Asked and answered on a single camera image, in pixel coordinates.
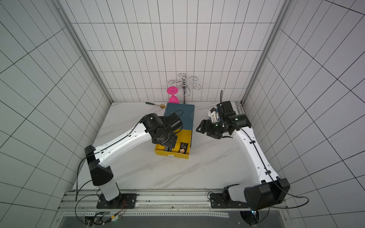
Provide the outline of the teal drawer cabinet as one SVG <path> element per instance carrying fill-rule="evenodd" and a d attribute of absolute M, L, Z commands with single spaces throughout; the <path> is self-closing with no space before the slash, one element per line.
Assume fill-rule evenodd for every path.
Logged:
<path fill-rule="evenodd" d="M 167 103 L 166 110 L 164 112 L 164 116 L 169 116 L 172 113 L 176 113 L 179 116 L 183 125 L 182 129 L 189 131 L 189 140 L 187 142 L 190 147 L 194 126 L 194 111 L 195 105 L 193 104 Z"/>

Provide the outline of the black brown cookie packet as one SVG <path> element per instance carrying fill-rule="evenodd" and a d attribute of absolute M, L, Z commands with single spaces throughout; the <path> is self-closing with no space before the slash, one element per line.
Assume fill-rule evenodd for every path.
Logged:
<path fill-rule="evenodd" d="M 186 154 L 187 153 L 188 146 L 189 146 L 188 143 L 181 142 L 180 143 L 180 148 L 178 150 L 178 153 L 180 153 L 180 154 Z"/>

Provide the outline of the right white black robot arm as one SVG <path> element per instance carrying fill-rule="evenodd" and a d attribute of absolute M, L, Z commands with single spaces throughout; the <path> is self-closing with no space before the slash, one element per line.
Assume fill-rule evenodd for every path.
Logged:
<path fill-rule="evenodd" d="M 222 201 L 227 207 L 244 206 L 253 211 L 281 204 L 290 184 L 281 178 L 265 157 L 245 114 L 237 114 L 231 102 L 220 102 L 212 108 L 208 120 L 202 120 L 196 131 L 214 139 L 232 138 L 239 145 L 250 168 L 251 180 L 224 187 Z"/>

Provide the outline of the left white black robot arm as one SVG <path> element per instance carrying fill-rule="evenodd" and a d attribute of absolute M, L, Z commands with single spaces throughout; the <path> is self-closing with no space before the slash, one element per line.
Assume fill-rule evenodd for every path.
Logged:
<path fill-rule="evenodd" d="M 136 194 L 128 196 L 120 192 L 110 165 L 126 152 L 147 141 L 174 148 L 178 139 L 177 130 L 181 130 L 182 125 L 176 113 L 169 116 L 151 113 L 114 140 L 98 147 L 87 146 L 84 151 L 91 180 L 101 190 L 97 209 L 133 209 L 135 206 L 131 200 Z"/>

